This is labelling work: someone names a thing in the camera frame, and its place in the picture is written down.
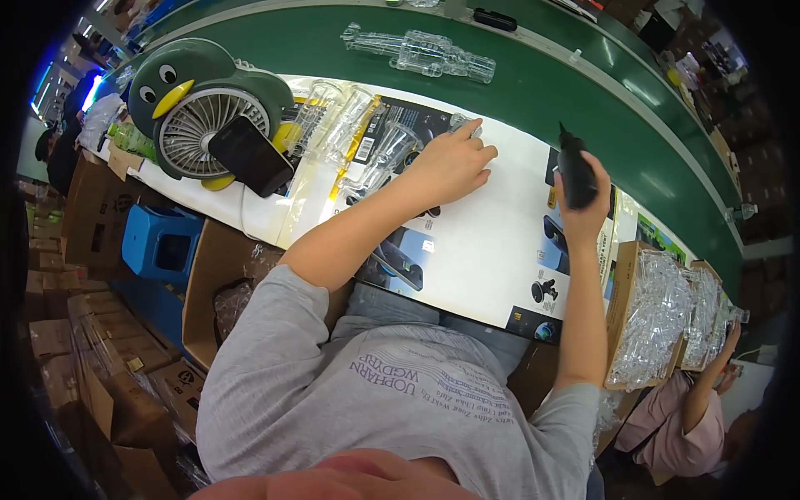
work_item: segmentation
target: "barcode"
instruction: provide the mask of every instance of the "barcode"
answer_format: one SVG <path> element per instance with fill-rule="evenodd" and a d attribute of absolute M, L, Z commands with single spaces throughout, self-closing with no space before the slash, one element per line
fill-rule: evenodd
<path fill-rule="evenodd" d="M 372 151 L 373 144 L 375 144 L 375 139 L 364 137 L 361 140 L 361 145 L 358 147 L 358 151 L 355 152 L 354 159 L 364 162 L 370 156 L 370 151 Z"/>

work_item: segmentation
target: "gray t-shirt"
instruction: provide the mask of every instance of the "gray t-shirt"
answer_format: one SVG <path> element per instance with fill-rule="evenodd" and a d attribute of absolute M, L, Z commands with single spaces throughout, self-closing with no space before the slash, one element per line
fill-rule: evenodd
<path fill-rule="evenodd" d="M 328 291 L 288 266 L 258 285 L 200 400 L 209 477 L 276 474 L 353 448 L 438 457 L 483 498 L 586 497 L 599 389 L 552 394 L 531 423 L 480 342 L 440 326 L 322 322 Z"/>

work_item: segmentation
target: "hand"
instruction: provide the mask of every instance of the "hand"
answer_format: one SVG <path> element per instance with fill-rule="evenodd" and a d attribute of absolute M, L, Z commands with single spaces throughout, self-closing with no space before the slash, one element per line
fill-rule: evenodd
<path fill-rule="evenodd" d="M 730 358 L 734 351 L 736 350 L 736 344 L 739 342 L 739 338 L 742 336 L 742 324 L 739 320 L 734 321 L 734 324 L 730 327 L 730 333 L 728 334 L 728 338 L 725 340 L 725 345 L 722 347 L 722 352 Z"/>
<path fill-rule="evenodd" d="M 561 220 L 564 222 L 564 236 L 570 254 L 581 251 L 597 253 L 598 233 L 608 217 L 611 200 L 611 178 L 602 167 L 600 160 L 581 151 L 581 156 L 594 171 L 598 183 L 598 194 L 594 201 L 582 210 L 571 210 L 566 206 L 564 198 L 564 184 L 561 174 L 556 172 L 555 190 L 558 197 L 558 207 L 561 209 Z"/>
<path fill-rule="evenodd" d="M 725 392 L 728 391 L 731 387 L 734 386 L 734 382 L 738 378 L 739 374 L 742 372 L 741 365 L 733 365 L 729 364 L 725 367 L 725 373 L 722 375 L 722 380 L 717 385 L 717 394 L 722 396 Z"/>
<path fill-rule="evenodd" d="M 424 211 L 464 198 L 486 184 L 491 170 L 484 167 L 498 150 L 470 138 L 481 123 L 478 118 L 452 134 L 437 136 L 389 186 L 405 186 L 418 204 L 415 208 Z"/>

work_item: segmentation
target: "blue stool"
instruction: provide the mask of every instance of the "blue stool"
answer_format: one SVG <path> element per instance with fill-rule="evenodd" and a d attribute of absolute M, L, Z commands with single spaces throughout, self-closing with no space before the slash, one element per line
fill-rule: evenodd
<path fill-rule="evenodd" d="M 133 205 L 122 237 L 122 260 L 137 276 L 185 285 L 203 219 L 179 208 Z"/>

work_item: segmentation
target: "person in pink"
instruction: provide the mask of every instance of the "person in pink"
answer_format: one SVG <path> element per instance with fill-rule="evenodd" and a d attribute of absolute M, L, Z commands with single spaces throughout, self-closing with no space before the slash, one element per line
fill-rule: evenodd
<path fill-rule="evenodd" d="M 740 415 L 725 432 L 720 396 L 738 376 L 726 364 L 736 348 L 741 326 L 733 324 L 722 351 L 695 382 L 676 371 L 654 388 L 628 417 L 617 435 L 616 450 L 631 452 L 633 460 L 651 472 L 693 477 L 723 470 L 741 449 L 758 415 Z M 714 388 L 717 376 L 725 374 Z"/>

